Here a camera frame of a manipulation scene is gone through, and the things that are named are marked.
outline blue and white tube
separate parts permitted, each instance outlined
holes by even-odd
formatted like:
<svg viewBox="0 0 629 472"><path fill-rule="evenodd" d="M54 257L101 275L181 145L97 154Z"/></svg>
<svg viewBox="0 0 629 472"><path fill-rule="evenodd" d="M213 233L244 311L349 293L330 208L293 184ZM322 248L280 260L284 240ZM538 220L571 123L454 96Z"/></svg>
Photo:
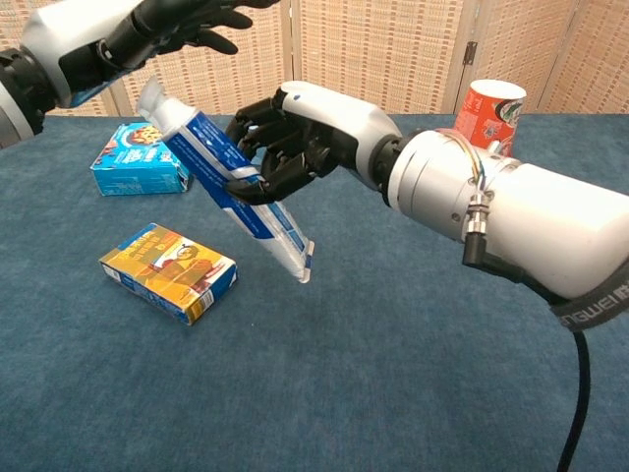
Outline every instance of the blue and white tube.
<svg viewBox="0 0 629 472"><path fill-rule="evenodd" d="M230 180L262 179L227 135L200 110L167 96L156 78L144 87L138 112L161 132L162 141L241 228L302 283L310 280L315 244L286 207L281 203L248 206L224 190Z"/></svg>

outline small cardboard box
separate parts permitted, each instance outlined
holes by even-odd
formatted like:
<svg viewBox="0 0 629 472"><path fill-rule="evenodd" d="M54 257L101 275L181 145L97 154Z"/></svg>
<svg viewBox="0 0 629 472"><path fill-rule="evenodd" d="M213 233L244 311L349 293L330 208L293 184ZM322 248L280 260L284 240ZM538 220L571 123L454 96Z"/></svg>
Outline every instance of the small cardboard box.
<svg viewBox="0 0 629 472"><path fill-rule="evenodd" d="M121 125L90 168L104 196L188 190L190 172L149 123Z"/></svg>
<svg viewBox="0 0 629 472"><path fill-rule="evenodd" d="M236 263L151 223L100 259L105 273L192 325L238 279Z"/></svg>

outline yellow box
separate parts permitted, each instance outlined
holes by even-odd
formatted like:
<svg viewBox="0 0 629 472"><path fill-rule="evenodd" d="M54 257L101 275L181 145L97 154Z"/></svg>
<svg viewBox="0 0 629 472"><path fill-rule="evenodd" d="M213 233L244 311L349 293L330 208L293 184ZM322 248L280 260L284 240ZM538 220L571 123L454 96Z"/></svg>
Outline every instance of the yellow box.
<svg viewBox="0 0 629 472"><path fill-rule="evenodd" d="M155 223L99 261L111 278L186 325L238 279L234 261Z"/></svg>

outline blue cereal box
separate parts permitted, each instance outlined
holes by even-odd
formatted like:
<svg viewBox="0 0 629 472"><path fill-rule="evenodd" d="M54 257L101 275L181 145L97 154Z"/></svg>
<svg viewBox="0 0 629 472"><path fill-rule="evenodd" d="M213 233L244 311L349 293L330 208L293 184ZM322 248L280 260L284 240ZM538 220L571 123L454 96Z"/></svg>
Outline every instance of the blue cereal box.
<svg viewBox="0 0 629 472"><path fill-rule="evenodd" d="M91 170L104 196L182 193L190 182L189 170L149 123L121 125Z"/></svg>

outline paper cup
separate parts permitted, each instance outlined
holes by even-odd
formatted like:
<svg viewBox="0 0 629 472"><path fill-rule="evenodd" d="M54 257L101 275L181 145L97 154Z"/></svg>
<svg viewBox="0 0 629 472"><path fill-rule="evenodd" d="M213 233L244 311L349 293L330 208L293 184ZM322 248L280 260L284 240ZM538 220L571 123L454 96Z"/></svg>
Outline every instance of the paper cup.
<svg viewBox="0 0 629 472"><path fill-rule="evenodd" d="M488 148L500 142L500 153L511 156L511 148L526 91L509 82L473 81L456 117L454 128L470 143Z"/></svg>

